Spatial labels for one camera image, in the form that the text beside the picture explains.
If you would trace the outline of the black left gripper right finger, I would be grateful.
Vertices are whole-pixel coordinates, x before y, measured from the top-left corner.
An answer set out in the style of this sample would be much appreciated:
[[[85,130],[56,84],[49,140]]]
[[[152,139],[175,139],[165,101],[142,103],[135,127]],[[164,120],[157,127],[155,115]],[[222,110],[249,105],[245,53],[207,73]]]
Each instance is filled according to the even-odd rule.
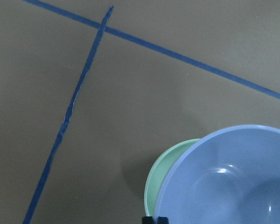
[[[169,224],[169,220],[167,217],[158,217],[157,224]]]

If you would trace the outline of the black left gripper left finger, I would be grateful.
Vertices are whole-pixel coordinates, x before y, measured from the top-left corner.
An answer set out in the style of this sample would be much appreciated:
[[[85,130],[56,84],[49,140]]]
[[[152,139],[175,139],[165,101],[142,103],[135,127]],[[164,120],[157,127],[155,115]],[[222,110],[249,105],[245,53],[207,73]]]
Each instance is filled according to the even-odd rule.
[[[153,224],[153,217],[145,216],[141,219],[142,224]]]

